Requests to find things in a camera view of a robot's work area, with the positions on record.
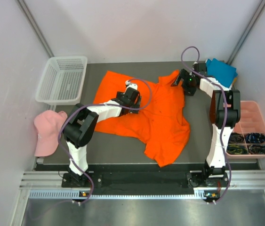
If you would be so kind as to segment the orange t shirt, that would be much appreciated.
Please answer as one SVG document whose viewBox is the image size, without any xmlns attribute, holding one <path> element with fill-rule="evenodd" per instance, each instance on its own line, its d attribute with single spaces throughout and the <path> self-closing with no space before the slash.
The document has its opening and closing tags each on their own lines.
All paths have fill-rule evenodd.
<svg viewBox="0 0 265 226">
<path fill-rule="evenodd" d="M 95 131 L 142 141 L 145 155 L 160 167 L 173 164 L 190 137 L 190 124 L 183 116 L 185 96 L 179 86 L 172 83 L 179 70 L 161 76 L 157 83 L 136 81 L 143 107 L 137 114 L 109 118 L 97 123 Z"/>
</svg>

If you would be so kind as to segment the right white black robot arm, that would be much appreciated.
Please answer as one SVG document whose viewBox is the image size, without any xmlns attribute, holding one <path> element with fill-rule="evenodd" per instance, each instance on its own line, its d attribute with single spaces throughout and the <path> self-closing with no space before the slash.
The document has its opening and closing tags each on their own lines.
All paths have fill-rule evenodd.
<svg viewBox="0 0 265 226">
<path fill-rule="evenodd" d="M 240 91 L 223 86 L 216 78 L 207 77 L 206 72 L 204 63 L 195 62 L 191 72 L 182 69 L 171 86 L 178 86 L 182 82 L 186 95 L 193 96 L 199 89 L 211 98 L 209 119 L 213 134 L 201 180 L 204 185 L 213 186 L 225 176 L 225 153 L 229 138 L 241 119 L 241 95 Z"/>
</svg>

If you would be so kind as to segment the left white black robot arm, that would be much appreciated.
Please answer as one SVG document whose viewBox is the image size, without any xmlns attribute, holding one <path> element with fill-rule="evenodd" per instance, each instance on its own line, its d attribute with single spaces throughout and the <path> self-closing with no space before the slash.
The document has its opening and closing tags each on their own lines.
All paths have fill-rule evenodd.
<svg viewBox="0 0 265 226">
<path fill-rule="evenodd" d="M 115 98 L 99 106 L 76 104 L 71 114 L 76 113 L 67 123 L 63 135 L 69 148 L 69 173 L 77 186 L 85 186 L 88 182 L 87 144 L 91 140 L 96 124 L 109 118 L 120 117 L 128 113 L 138 113 L 141 96 L 137 85 L 132 83 L 125 92 L 117 92 Z"/>
</svg>

